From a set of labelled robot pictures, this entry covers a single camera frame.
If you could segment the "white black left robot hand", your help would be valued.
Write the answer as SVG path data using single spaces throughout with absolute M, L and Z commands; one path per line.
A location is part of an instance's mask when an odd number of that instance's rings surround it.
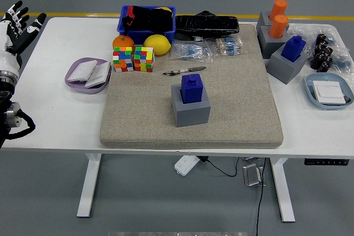
M 29 8 L 22 5 L 22 1 L 16 2 L 1 19 L 1 70 L 18 72 L 21 53 L 35 40 L 46 20 L 46 14 L 41 13 L 28 25 Z

